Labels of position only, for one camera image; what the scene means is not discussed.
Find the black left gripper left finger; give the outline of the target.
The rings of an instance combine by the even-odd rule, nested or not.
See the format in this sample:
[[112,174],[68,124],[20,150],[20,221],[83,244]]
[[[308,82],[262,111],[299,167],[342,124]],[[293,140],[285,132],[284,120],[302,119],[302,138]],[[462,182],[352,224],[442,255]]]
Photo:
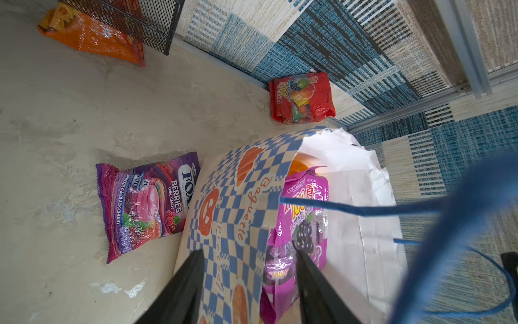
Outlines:
[[194,251],[138,323],[197,323],[202,285],[205,276],[205,256]]

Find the purple Fox's candy bag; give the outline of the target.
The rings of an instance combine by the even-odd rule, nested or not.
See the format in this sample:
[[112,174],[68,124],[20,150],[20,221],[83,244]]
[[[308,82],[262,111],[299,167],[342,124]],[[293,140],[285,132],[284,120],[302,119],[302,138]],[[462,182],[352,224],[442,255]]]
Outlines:
[[99,163],[96,170],[108,263],[151,240],[183,231],[200,173],[197,153],[129,170]]

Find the orange snack bag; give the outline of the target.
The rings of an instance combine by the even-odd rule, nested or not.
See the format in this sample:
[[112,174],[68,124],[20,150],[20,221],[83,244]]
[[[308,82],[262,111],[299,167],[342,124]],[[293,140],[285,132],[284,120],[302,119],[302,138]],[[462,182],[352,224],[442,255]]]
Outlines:
[[143,42],[62,2],[47,12],[38,30],[78,51],[146,66]]

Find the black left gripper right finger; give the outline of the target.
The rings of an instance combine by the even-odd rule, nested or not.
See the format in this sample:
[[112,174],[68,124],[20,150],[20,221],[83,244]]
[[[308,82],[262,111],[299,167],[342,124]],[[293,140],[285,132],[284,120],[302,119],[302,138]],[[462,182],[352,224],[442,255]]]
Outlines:
[[296,253],[302,323],[360,323],[304,251]]

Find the yellow snack bag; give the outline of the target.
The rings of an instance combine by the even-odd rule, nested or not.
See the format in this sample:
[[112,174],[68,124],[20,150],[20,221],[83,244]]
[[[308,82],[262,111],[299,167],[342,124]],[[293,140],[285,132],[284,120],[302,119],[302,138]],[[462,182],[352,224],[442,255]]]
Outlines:
[[288,171],[288,174],[287,175],[294,175],[294,174],[298,174],[300,172],[304,172],[306,170],[309,170],[312,166],[314,165],[314,163],[312,161],[309,161],[309,160],[300,160],[300,159],[294,159],[292,162],[291,162],[291,165],[290,165],[290,168],[289,168],[289,171]]

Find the purple snack bag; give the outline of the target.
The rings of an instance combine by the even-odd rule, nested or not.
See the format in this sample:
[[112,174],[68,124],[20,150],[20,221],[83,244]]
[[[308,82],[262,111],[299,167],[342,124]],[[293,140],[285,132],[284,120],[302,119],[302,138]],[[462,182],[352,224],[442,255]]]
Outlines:
[[323,209],[281,203],[276,226],[268,238],[263,271],[260,319],[277,323],[298,299],[296,252],[302,251],[319,269],[326,265],[328,217]]

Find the red candy bag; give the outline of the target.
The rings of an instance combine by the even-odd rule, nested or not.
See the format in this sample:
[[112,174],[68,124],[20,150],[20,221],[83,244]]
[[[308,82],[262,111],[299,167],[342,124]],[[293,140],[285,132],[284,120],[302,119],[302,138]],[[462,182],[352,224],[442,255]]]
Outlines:
[[271,117],[282,124],[318,123],[336,116],[324,72],[275,78],[268,83]]

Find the blue checkered paper bag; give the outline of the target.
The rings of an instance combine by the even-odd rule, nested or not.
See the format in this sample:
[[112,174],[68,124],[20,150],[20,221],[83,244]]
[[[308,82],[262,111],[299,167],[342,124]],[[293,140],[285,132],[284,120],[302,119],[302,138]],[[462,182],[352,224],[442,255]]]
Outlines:
[[[314,165],[287,175],[294,159]],[[202,250],[197,323],[263,323],[263,271],[279,205],[316,207],[328,217],[326,265],[319,270],[360,323],[485,317],[511,299],[470,312],[427,305],[484,218],[516,199],[514,152],[472,166],[446,196],[401,205],[376,152],[352,134],[321,127],[282,134],[205,160],[175,273]]]

